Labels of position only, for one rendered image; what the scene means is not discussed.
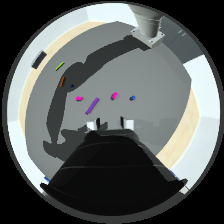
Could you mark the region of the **purple rod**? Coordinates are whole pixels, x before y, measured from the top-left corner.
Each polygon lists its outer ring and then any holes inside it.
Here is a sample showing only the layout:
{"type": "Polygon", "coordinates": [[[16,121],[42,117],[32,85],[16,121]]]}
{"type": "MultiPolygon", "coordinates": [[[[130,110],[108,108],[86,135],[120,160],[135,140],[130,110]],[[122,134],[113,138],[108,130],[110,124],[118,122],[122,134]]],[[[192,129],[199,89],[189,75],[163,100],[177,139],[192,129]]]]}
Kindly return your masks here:
{"type": "Polygon", "coordinates": [[[94,108],[94,106],[96,105],[96,103],[99,101],[99,98],[96,97],[96,99],[93,101],[93,103],[91,104],[91,106],[89,107],[89,109],[87,110],[87,114],[89,114],[92,109],[94,108]]]}

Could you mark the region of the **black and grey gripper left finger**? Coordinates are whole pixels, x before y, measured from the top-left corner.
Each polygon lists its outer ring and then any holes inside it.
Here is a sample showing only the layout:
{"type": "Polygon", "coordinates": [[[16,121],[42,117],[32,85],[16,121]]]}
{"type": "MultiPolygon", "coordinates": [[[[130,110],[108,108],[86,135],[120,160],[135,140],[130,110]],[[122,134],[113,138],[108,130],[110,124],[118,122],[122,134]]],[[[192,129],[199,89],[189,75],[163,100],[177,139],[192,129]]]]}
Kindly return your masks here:
{"type": "Polygon", "coordinates": [[[100,118],[95,118],[94,120],[87,122],[88,133],[92,130],[98,130],[100,128],[100,118]]]}

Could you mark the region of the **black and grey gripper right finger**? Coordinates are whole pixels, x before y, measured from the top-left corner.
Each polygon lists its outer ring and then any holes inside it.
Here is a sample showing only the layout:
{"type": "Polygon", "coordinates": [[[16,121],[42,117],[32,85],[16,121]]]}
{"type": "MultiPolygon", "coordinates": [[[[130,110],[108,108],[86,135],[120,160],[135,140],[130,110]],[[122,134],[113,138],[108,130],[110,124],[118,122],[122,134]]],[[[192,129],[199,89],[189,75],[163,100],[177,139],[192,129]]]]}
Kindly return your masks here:
{"type": "Polygon", "coordinates": [[[124,116],[121,116],[120,119],[121,119],[121,126],[123,129],[133,130],[133,120],[132,119],[127,119],[124,116]]]}

